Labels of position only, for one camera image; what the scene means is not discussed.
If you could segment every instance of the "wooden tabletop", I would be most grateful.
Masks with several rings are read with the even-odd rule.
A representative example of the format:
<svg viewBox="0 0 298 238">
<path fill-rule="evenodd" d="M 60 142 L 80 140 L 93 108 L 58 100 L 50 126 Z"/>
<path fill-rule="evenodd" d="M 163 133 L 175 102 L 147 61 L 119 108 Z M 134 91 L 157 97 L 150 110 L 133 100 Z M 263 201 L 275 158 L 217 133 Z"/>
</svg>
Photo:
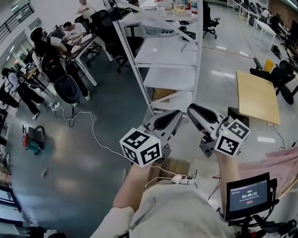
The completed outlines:
<svg viewBox="0 0 298 238">
<path fill-rule="evenodd" d="M 237 71 L 239 113 L 279 125 L 278 101 L 271 82 Z"/>
<path fill-rule="evenodd" d="M 31 77 L 33 76 L 33 74 L 35 74 L 36 70 L 37 70 L 37 67 L 35 67 L 35 68 L 32 70 L 32 72 L 27 76 L 27 79 L 31 79 Z"/>
</svg>

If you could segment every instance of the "black pants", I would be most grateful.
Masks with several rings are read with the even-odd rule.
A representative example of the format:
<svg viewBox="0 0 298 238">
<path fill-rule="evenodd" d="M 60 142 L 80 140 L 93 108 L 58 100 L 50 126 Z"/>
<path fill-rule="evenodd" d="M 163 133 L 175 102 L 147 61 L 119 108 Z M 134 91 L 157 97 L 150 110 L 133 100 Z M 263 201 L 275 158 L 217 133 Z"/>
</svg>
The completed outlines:
<svg viewBox="0 0 298 238">
<path fill-rule="evenodd" d="M 80 91 L 82 92 L 83 96 L 87 97 L 88 90 L 87 90 L 85 84 L 83 83 L 82 79 L 80 78 L 80 76 L 75 68 L 74 62 L 70 62 L 66 65 L 66 71 L 67 71 L 67 74 L 70 75 L 75 80 L 75 82 L 79 86 Z"/>
<path fill-rule="evenodd" d="M 33 115 L 36 115 L 39 112 L 39 110 L 34 104 L 34 102 L 42 103 L 44 99 L 41 96 L 39 96 L 36 92 L 34 92 L 32 89 L 30 89 L 26 84 L 20 84 L 20 86 L 17 88 L 17 92 L 20 98 L 22 98 L 22 100 L 24 101 L 24 103 L 27 104 Z"/>
<path fill-rule="evenodd" d="M 14 108 L 19 106 L 19 103 L 9 93 L 5 92 L 4 84 L 0 88 L 0 101 Z"/>
</svg>

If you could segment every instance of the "gray floor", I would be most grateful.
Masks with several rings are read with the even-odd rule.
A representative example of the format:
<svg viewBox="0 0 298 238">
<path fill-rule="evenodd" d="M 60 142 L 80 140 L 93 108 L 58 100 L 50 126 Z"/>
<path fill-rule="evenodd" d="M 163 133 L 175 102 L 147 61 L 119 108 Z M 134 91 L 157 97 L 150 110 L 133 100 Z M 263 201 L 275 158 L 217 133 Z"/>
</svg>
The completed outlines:
<svg viewBox="0 0 298 238">
<path fill-rule="evenodd" d="M 99 85 L 93 87 L 85 80 L 92 99 L 87 102 L 82 98 L 75 110 L 92 112 L 98 139 L 121 152 L 120 138 L 139 126 L 146 104 L 128 67 L 119 75 L 117 63 L 110 63 L 103 53 L 92 65 L 92 75 Z M 70 116 L 71 106 L 62 105 L 65 116 Z M 40 225 L 65 232 L 72 238 L 89 237 L 111 208 L 129 162 L 97 144 L 89 115 L 77 117 L 70 128 L 62 114 L 62 110 L 58 111 L 55 118 L 54 112 L 46 113 L 42 108 L 34 121 L 26 105 L 21 104 L 7 145 L 12 160 L 13 189 L 25 212 Z M 22 147 L 23 124 L 45 128 L 44 166 L 49 173 L 44 179 L 41 179 L 42 153 L 34 156 Z"/>
<path fill-rule="evenodd" d="M 229 106 L 237 107 L 236 70 L 249 72 L 255 67 L 253 57 L 262 65 L 266 59 L 279 63 L 279 59 L 268 52 L 265 41 L 258 47 L 253 38 L 252 27 L 246 20 L 239 19 L 232 9 L 213 6 L 211 17 L 220 17 L 217 39 L 210 34 L 203 41 L 203 55 L 196 103 L 210 105 L 227 114 Z M 286 57 L 279 40 L 275 40 Z M 93 63 L 93 75 L 102 84 L 88 88 L 93 93 L 90 102 L 84 98 L 76 111 L 90 111 L 94 115 L 95 132 L 99 140 L 120 152 L 119 139 L 133 126 L 138 126 L 146 111 L 146 105 L 137 82 L 129 68 L 121 76 L 115 72 L 115 63 L 110 64 L 105 55 Z M 222 75 L 228 75 L 230 82 Z M 297 86 L 293 80 L 288 84 L 292 90 Z M 298 139 L 297 112 L 298 95 L 294 105 L 288 105 L 278 95 L 281 125 L 276 129 L 284 137 L 285 147 Z M 100 148 L 92 137 L 88 115 L 79 116 L 73 128 L 53 113 L 44 110 L 38 120 L 32 121 L 28 109 L 22 105 L 14 119 L 9 136 L 8 148 L 12 153 L 13 188 L 28 214 L 41 225 L 65 232 L 69 237 L 88 237 L 98 226 L 111 206 L 114 195 L 122 183 L 127 161 Z M 21 146 L 21 127 L 43 125 L 47 133 L 45 166 L 49 174 L 41 179 L 40 161 Z M 239 162 L 263 159 L 265 153 L 276 151 L 282 146 L 281 138 L 267 123 L 250 119 L 252 133 L 238 156 Z M 202 135 L 188 120 L 184 120 L 177 135 L 171 140 L 171 156 L 189 161 L 191 171 L 198 170 L 197 184 L 204 197 L 208 197 L 216 185 L 212 179 L 218 174 L 216 158 L 209 160 L 199 149 Z M 258 137 L 275 139 L 275 143 L 259 142 Z M 285 196 L 275 208 L 270 220 L 287 221 L 297 216 L 296 193 Z M 216 209 L 220 206 L 219 194 L 210 200 Z"/>
</svg>

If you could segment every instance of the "small monitor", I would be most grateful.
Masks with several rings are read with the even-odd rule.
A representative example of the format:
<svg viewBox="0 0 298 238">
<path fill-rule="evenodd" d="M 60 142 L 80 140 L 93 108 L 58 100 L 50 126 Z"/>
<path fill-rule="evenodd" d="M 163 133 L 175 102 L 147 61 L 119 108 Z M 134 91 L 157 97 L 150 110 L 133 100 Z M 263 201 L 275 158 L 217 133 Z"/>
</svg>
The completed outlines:
<svg viewBox="0 0 298 238">
<path fill-rule="evenodd" d="M 269 173 L 227 183 L 227 221 L 265 211 L 270 204 Z"/>
</svg>

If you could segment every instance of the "sneaker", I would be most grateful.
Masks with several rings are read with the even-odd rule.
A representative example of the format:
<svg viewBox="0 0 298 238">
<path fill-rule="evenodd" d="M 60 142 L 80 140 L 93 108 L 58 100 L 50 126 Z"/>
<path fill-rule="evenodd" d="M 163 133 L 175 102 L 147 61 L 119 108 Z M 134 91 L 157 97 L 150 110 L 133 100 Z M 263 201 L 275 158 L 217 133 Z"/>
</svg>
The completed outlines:
<svg viewBox="0 0 298 238">
<path fill-rule="evenodd" d="M 90 95 L 90 92 L 88 91 L 88 95 L 85 97 L 85 99 L 87 100 L 87 101 L 89 101 L 90 99 L 91 99 L 91 95 Z"/>
<path fill-rule="evenodd" d="M 35 120 L 37 118 L 37 116 L 39 115 L 40 112 L 38 112 L 37 114 L 33 115 L 32 119 Z"/>
</svg>

